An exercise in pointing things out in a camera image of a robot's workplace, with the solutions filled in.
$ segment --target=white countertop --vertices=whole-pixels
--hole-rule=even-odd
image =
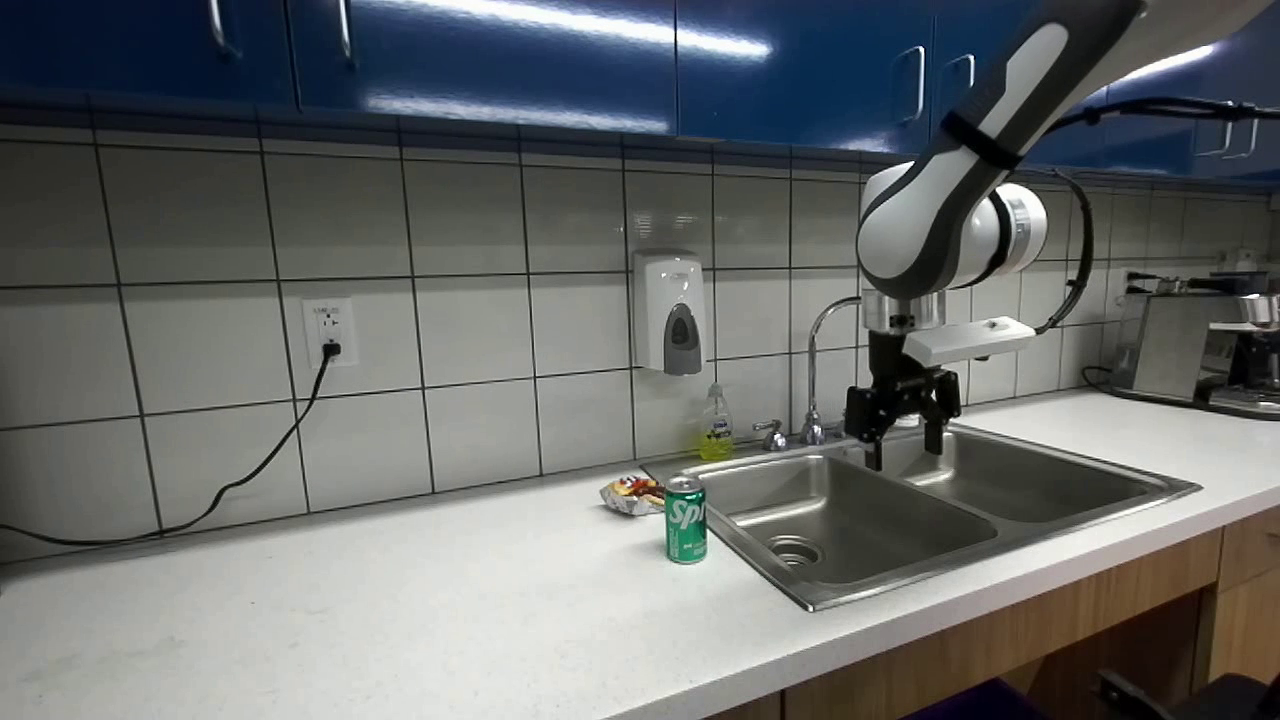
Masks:
[[[594,499],[603,471],[0,574],[0,717],[708,717],[1280,505],[1280,425],[1107,396],[967,414],[1203,482],[830,612],[721,538]]]

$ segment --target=blue cabinet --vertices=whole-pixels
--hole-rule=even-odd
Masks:
[[[990,71],[1028,0],[735,0],[678,3],[678,135],[912,156]],[[690,33],[753,38],[708,56]]]
[[[678,3],[678,120],[674,135],[774,147],[920,142],[907,3],[735,0]],[[711,56],[690,37],[749,38],[753,56]]]
[[[0,97],[288,106],[283,0],[4,0]]]
[[[290,0],[309,116],[670,133],[670,3]]]
[[[1237,37],[1157,59],[1087,102],[1138,97],[1280,102],[1280,7],[1254,17]],[[1253,120],[1165,120],[1107,116],[1102,122],[1064,126],[1036,152],[1039,163],[1070,163],[1097,173],[1138,173],[1214,182],[1269,182],[1280,175],[1280,122]]]

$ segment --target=sink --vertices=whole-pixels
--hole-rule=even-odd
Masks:
[[[892,567],[973,549],[996,522],[840,453],[753,459],[703,471],[711,526],[742,557],[800,584],[861,584]]]
[[[700,471],[711,532],[807,612],[1194,493],[988,431],[894,431],[879,471],[857,440],[653,471]]]
[[[1183,489],[990,435],[953,435],[935,471],[903,481],[1013,522],[1081,522]]]

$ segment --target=kitchen appliance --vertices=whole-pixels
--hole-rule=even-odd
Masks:
[[[1144,275],[1129,396],[1280,420],[1280,278],[1269,270]]]

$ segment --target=backsplash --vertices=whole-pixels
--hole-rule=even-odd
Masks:
[[[857,278],[871,163],[661,156],[534,139],[0,126],[0,520],[134,534],[194,514],[309,400],[303,300],[353,300],[357,369],[281,459],[199,522],[250,522],[591,463],[678,457],[711,378],[741,435],[802,414],[802,332]],[[1074,208],[1039,263],[953,314],[1039,325]],[[1101,263],[1058,332],[958,369],[967,402],[1074,387],[1135,320],[1124,270],[1275,263],[1269,196],[1092,182]],[[708,269],[700,376],[630,369],[637,251]],[[821,413],[866,378],[857,311],[821,339]],[[0,558],[48,549],[4,534]]]

